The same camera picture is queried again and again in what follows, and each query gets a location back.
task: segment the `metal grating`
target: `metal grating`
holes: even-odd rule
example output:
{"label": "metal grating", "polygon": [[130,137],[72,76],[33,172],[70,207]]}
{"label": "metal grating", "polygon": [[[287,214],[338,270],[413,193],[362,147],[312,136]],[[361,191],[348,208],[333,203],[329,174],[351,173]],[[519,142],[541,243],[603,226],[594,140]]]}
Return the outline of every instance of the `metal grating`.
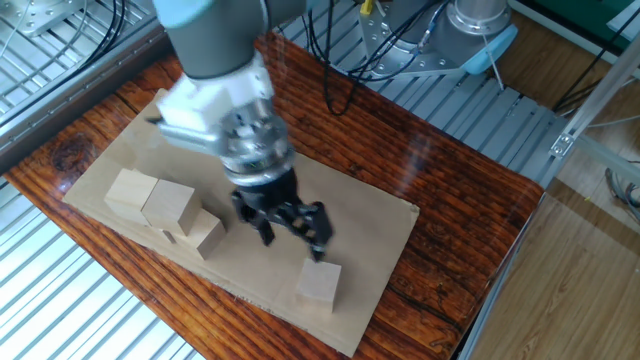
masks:
{"label": "metal grating", "polygon": [[[321,46],[325,43],[328,4],[322,1],[314,9],[314,26]],[[353,2],[336,4],[331,61],[342,70],[365,61],[359,18],[358,6]],[[301,19],[279,31],[308,48]],[[562,165],[548,155],[548,150],[566,120],[513,89],[500,91],[493,78],[454,74],[374,82],[368,87],[543,187],[549,185]]]}
{"label": "metal grating", "polygon": [[203,359],[0,178],[3,359]]}
{"label": "metal grating", "polygon": [[[149,0],[128,4],[126,31],[153,21]],[[314,11],[321,44],[327,5],[328,1],[321,1]],[[95,48],[109,24],[110,11],[109,2],[90,0],[88,24],[76,41],[70,40],[81,12],[40,37],[12,41],[6,58],[0,60],[0,114],[4,114],[0,135],[11,114],[64,80]],[[331,60],[339,68],[350,69],[365,60],[358,19],[358,9],[351,1],[336,5]],[[281,29],[306,47],[300,19]],[[0,21],[0,39],[8,31],[7,23]],[[145,31],[150,37],[157,34],[157,29],[149,27]],[[492,78],[415,77],[370,83],[369,87],[545,187],[561,166],[549,157],[548,149],[566,121],[513,89],[501,92]],[[0,288],[3,358],[32,358],[34,354],[50,359],[202,358],[2,178]]]}
{"label": "metal grating", "polygon": [[[96,49],[111,23],[113,4],[101,0],[87,0],[87,4],[84,25],[81,10],[37,37],[26,37],[20,32],[13,36],[0,59],[0,126],[9,117],[2,115],[36,97],[53,80],[70,74]],[[128,4],[123,34],[150,15],[135,2]],[[14,29],[10,25],[14,21],[2,20],[0,39],[4,39],[4,45]]]}

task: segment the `metal bracket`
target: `metal bracket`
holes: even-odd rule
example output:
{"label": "metal bracket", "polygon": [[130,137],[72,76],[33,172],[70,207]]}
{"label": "metal bracket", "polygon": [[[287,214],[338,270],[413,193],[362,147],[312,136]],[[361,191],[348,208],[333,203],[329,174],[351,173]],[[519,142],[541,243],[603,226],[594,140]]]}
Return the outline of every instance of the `metal bracket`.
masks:
{"label": "metal bracket", "polygon": [[640,65],[640,36],[636,36],[635,40],[627,46],[627,49],[620,55],[615,64],[613,64],[611,70],[609,70],[607,75],[600,81],[569,124],[564,128],[558,140],[556,140],[551,150],[549,150],[551,156],[562,158],[567,154],[573,142],[589,127],[589,124],[591,124],[600,111],[609,103],[613,95],[618,92],[629,76],[638,68],[638,65]]}
{"label": "metal bracket", "polygon": [[[384,11],[393,11],[393,3],[384,5]],[[373,8],[370,15],[360,14],[360,27],[367,51],[367,58],[371,58],[373,52],[391,35],[387,18],[388,15],[387,17],[382,16],[376,7]],[[409,48],[401,46],[401,43],[403,43],[403,41],[399,40],[396,46],[380,60],[375,69],[371,71],[373,75],[391,75],[404,67],[407,62],[411,61],[413,54]],[[418,55],[413,63],[396,77],[447,75],[463,72],[464,70],[456,66],[453,61],[442,56],[439,52],[427,45],[423,54]]]}
{"label": "metal bracket", "polygon": [[560,134],[556,142],[554,142],[553,146],[551,146],[551,150],[549,150],[549,155],[562,159],[567,154],[569,154],[569,151],[571,150],[571,147],[573,147],[573,144],[575,143],[575,141],[576,139],[569,134],[566,134],[566,133]]}
{"label": "metal bracket", "polygon": [[[27,0],[31,5],[18,31],[28,37],[34,37],[51,29],[76,11],[84,7],[84,0]],[[12,27],[16,27],[22,18],[26,1],[10,0],[0,5],[0,17]]]}

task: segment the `metal frame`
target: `metal frame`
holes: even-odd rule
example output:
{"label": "metal frame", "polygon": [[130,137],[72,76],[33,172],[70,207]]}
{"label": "metal frame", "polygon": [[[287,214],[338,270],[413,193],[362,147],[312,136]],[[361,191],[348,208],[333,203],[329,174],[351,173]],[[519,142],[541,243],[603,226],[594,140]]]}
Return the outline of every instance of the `metal frame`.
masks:
{"label": "metal frame", "polygon": [[628,161],[614,154],[595,140],[582,134],[639,65],[640,36],[629,44],[611,70],[558,136],[558,139],[549,150],[551,156],[562,159],[569,154],[574,145],[577,145],[595,160],[612,168],[627,180],[640,184],[640,169],[629,164]]}

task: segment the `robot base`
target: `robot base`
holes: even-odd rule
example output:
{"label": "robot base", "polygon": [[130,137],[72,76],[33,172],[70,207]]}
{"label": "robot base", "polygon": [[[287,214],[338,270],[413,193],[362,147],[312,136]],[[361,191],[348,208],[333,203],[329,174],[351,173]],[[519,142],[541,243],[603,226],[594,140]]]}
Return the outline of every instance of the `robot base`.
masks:
{"label": "robot base", "polygon": [[[370,15],[360,14],[360,28],[362,29],[364,45],[367,51],[367,59],[370,59],[373,52],[391,35],[389,14],[393,11],[393,7],[393,3],[384,5],[383,9],[386,12],[386,16],[383,16],[376,7],[374,7]],[[400,68],[404,67],[407,62],[411,61],[413,54],[411,54],[410,50],[414,46],[415,44],[398,40],[395,46],[380,60],[379,64],[371,73],[374,76],[382,77],[397,72]],[[463,72],[464,70],[460,69],[453,61],[441,55],[435,49],[429,48],[427,45],[424,53],[416,57],[413,63],[398,74],[396,78],[447,75]]]}

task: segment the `robotic arm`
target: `robotic arm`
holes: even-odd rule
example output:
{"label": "robotic arm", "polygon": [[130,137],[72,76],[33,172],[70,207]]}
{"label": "robotic arm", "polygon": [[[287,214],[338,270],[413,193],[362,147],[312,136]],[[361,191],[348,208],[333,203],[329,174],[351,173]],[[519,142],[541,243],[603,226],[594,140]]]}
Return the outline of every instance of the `robotic arm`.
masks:
{"label": "robotic arm", "polygon": [[255,39],[299,16],[315,0],[154,0],[158,18],[184,68],[159,103],[154,123],[174,146],[217,156],[237,185],[241,221],[265,245],[271,223],[302,238],[318,261],[333,235],[320,202],[298,197],[295,151],[273,110],[274,90]]}
{"label": "robotic arm", "polygon": [[[322,203],[305,205],[298,197],[295,151],[285,122],[274,113],[273,86],[253,44],[317,1],[153,0],[184,68],[158,103],[159,130],[175,146],[222,160],[227,177],[237,185],[231,198],[238,217],[258,230],[265,245],[275,237],[271,223],[279,224],[306,241],[316,261],[324,255],[333,229]],[[430,74],[445,65],[440,54],[469,73],[480,73],[492,63],[491,54],[500,56],[517,33],[509,26],[507,0],[394,0],[387,6],[392,5],[395,11],[383,15],[380,24],[373,16],[361,19],[367,24],[365,45],[398,31],[401,35],[386,56],[395,59],[395,66],[424,56],[415,67]],[[445,6],[447,16],[440,16]],[[382,30],[380,36],[367,33],[376,29]],[[427,39],[436,55],[422,55]],[[427,64],[434,69],[426,69]],[[376,66],[372,73],[384,68]]]}

